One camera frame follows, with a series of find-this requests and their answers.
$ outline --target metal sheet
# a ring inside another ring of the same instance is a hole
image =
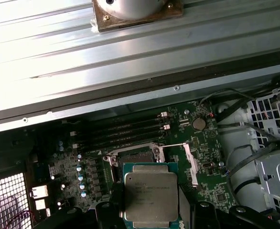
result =
[[[259,158],[256,165],[264,190],[280,196],[280,150]]]
[[[181,18],[99,34],[90,0],[1,1],[0,112],[280,50],[280,0],[184,3]]]

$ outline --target wire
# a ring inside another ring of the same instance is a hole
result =
[[[245,94],[248,94],[248,95],[250,95],[250,96],[252,96],[254,98],[260,98],[260,97],[264,97],[264,96],[267,96],[267,95],[271,94],[274,89],[280,88],[280,75],[275,76],[271,80],[270,84],[263,85],[260,88],[262,88],[261,91],[260,91],[260,89],[256,89],[256,90],[252,90],[252,91],[249,91],[249,92],[245,92]],[[223,112],[219,113],[216,116],[216,121],[218,123],[221,122],[225,118],[227,118],[230,115],[232,115],[236,110],[238,110],[242,106],[246,105],[250,100],[251,99],[249,99],[249,98],[241,98],[241,99],[239,99],[237,102],[235,102],[228,109],[226,109]]]
[[[233,190],[232,187],[232,183],[231,183],[231,177],[237,172],[239,171],[241,168],[243,168],[244,166],[246,166],[248,163],[256,160],[259,157],[262,157],[263,155],[266,155],[268,153],[270,153],[271,151],[273,151],[275,148],[277,147],[276,143],[271,143],[268,147],[261,149],[260,151],[258,151],[257,153],[245,158],[244,160],[242,160],[241,162],[239,162],[231,171],[229,171],[229,174],[227,175],[226,178],[226,183],[227,183],[227,187],[229,190],[229,193],[231,194],[231,196],[233,197],[233,199],[235,200],[235,202],[237,203],[237,205],[241,205],[240,201],[238,200],[235,191]]]
[[[255,177],[253,179],[250,179],[250,180],[247,180],[247,181],[244,181],[243,183],[239,184],[238,187],[235,189],[234,193],[237,194],[242,188],[244,188],[246,185],[250,185],[250,184],[258,184],[260,185],[261,182],[260,182],[260,178],[259,177]]]
[[[247,148],[247,147],[250,147],[250,150],[251,150],[252,154],[255,153],[255,151],[254,151],[254,149],[253,149],[253,146],[250,145],[250,144],[243,145],[243,146],[238,146],[238,147],[234,148],[234,149],[228,154],[228,156],[227,156],[227,160],[226,160],[226,169],[227,169],[227,170],[229,170],[229,167],[228,167],[228,165],[229,165],[229,159],[230,159],[230,157],[232,156],[232,154],[233,154],[234,152],[236,152],[238,149],[245,149],[245,148]]]
[[[36,222],[34,213],[33,213],[32,211],[30,211],[30,210],[24,210],[24,211],[19,212],[19,213],[16,214],[15,216],[13,216],[13,217],[11,218],[11,220],[7,223],[7,225],[5,226],[4,229],[8,229],[9,226],[10,226],[13,222],[15,222],[16,220],[22,218],[23,216],[26,216],[27,213],[29,213],[30,216],[32,217],[32,220],[33,220],[34,222]]]
[[[257,153],[245,158],[241,162],[239,162],[229,173],[229,177],[232,177],[237,171],[239,171],[241,168],[249,164],[250,162],[253,162],[254,160],[258,159],[259,157],[262,157],[266,154],[269,154],[277,147],[277,144],[272,142],[267,147],[260,149]]]
[[[240,201],[238,200],[237,196],[235,195],[234,189],[232,187],[231,179],[229,176],[226,177],[226,183],[229,190],[230,195],[235,200],[237,205],[241,205]]]
[[[218,125],[218,128],[242,127],[243,125],[254,129],[255,131],[257,131],[262,136],[267,137],[270,142],[277,141],[276,137],[274,137],[273,135],[267,133],[266,131],[264,131],[264,130],[260,129],[259,127],[256,127],[256,126],[254,126],[253,124],[250,124],[250,123],[240,122],[240,123],[222,124],[222,125]]]
[[[245,97],[245,98],[247,98],[247,99],[255,100],[254,97],[252,97],[252,96],[250,96],[250,95],[248,95],[248,94],[239,92],[239,91],[237,91],[236,89],[233,89],[233,88],[226,88],[226,89],[223,89],[223,90],[214,92],[214,93],[212,93],[212,94],[206,96],[205,98],[203,98],[203,99],[199,102],[198,107],[199,107],[201,110],[205,111],[208,115],[211,115],[212,112],[209,112],[206,108],[204,108],[204,107],[202,106],[203,102],[206,101],[207,99],[209,99],[210,97],[216,95],[216,94],[219,94],[219,93],[221,93],[221,92],[226,92],[226,91],[232,91],[232,92],[235,92],[235,93],[237,93],[237,94],[239,94],[239,95],[241,95],[241,96],[243,96],[243,97]]]

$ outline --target black cable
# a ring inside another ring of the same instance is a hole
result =
[[[226,178],[226,183],[227,183],[227,187],[229,190],[230,195],[233,197],[233,199],[235,200],[235,202],[237,203],[237,205],[241,205],[240,201],[238,200],[235,191],[233,190],[232,187],[232,183],[231,183],[231,177],[237,172],[239,171],[241,168],[243,168],[244,166],[246,166],[248,163],[256,160],[259,157],[262,157],[270,152],[272,152],[275,148],[277,147],[276,143],[271,143],[268,147],[261,149],[260,151],[258,151],[257,153],[245,158],[244,160],[242,160],[241,162],[239,162],[228,174],[227,178]]]
[[[227,169],[227,170],[229,170],[229,166],[228,166],[228,165],[229,165],[229,160],[230,160],[230,157],[232,156],[232,154],[233,154],[234,152],[236,152],[238,149],[245,149],[245,148],[247,148],[247,147],[250,148],[252,154],[255,154],[255,151],[254,151],[254,149],[253,149],[253,146],[250,145],[250,144],[243,145],[243,146],[238,146],[238,147],[234,148],[234,149],[228,154],[228,156],[227,156],[227,160],[226,160],[226,169]]]
[[[253,179],[244,181],[243,183],[239,184],[238,187],[235,189],[234,193],[237,194],[242,188],[244,188],[246,185],[250,185],[250,184],[261,184],[260,182],[260,178],[259,177],[255,177]]]
[[[280,75],[275,76],[271,80],[270,84],[263,85],[263,86],[261,86],[261,88],[262,88],[262,91],[260,91],[260,89],[257,89],[257,90],[252,90],[252,91],[249,91],[249,92],[245,92],[245,94],[248,94],[248,95],[250,95],[254,98],[260,98],[260,97],[264,97],[264,96],[267,96],[267,95],[271,94],[272,90],[274,90],[276,88],[280,88]],[[226,109],[223,112],[221,112],[220,114],[218,114],[216,116],[216,121],[221,122],[225,118],[232,115],[236,110],[238,110],[242,106],[246,105],[249,101],[251,101],[251,99],[249,99],[249,98],[239,99],[237,102],[235,102],[228,109]]]
[[[202,106],[203,102],[206,101],[207,99],[209,99],[210,97],[216,95],[216,94],[219,94],[219,93],[221,93],[221,92],[227,92],[227,91],[232,91],[232,92],[234,92],[234,93],[236,93],[236,94],[239,94],[240,96],[243,96],[243,97],[245,97],[245,98],[247,98],[247,99],[249,99],[249,100],[255,100],[255,98],[252,97],[251,95],[248,95],[248,94],[246,94],[246,93],[239,92],[238,90],[233,89],[233,88],[225,88],[225,89],[222,89],[222,90],[220,90],[220,91],[217,91],[217,92],[214,92],[214,93],[212,93],[212,94],[209,94],[208,96],[206,96],[205,98],[203,98],[203,99],[199,102],[198,107],[199,107],[201,110],[205,111],[207,114],[210,114],[211,112],[208,111],[206,108],[204,108],[204,107]]]
[[[241,205],[240,201],[237,199],[237,196],[235,195],[234,189],[232,187],[231,179],[229,176],[226,177],[226,183],[227,183],[229,193],[232,196],[232,198],[235,200],[236,204]]]
[[[267,147],[260,149],[257,153],[245,158],[241,162],[239,162],[229,173],[229,177],[232,177],[237,171],[239,171],[241,168],[249,164],[250,162],[253,162],[254,160],[258,159],[259,157],[262,157],[266,154],[269,154],[277,147],[277,144],[272,142]]]
[[[262,136],[267,137],[270,142],[277,141],[276,137],[274,137],[273,135],[267,133],[266,131],[264,131],[264,130],[260,129],[259,127],[256,127],[256,126],[254,126],[254,125],[252,125],[250,123],[243,123],[242,122],[242,123],[230,123],[230,124],[217,125],[218,128],[231,128],[231,127],[243,127],[243,126],[247,126],[247,127],[250,127],[252,129],[254,129],[255,131],[257,131]]]

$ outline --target copper mounting plate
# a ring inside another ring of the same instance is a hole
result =
[[[181,0],[170,0],[164,5],[160,12],[155,13],[147,18],[132,21],[123,20],[104,11],[97,3],[97,0],[92,0],[92,2],[96,14],[97,28],[99,32],[140,25],[153,21],[164,20],[167,18],[179,17],[183,14],[183,4]]]

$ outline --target motherboard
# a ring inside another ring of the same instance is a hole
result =
[[[225,212],[235,204],[215,118],[198,101],[94,122],[64,120],[46,148],[52,149],[45,161],[58,188],[57,208],[87,211],[109,200],[112,184],[124,179],[125,163],[152,162],[177,163],[188,200],[210,201]]]

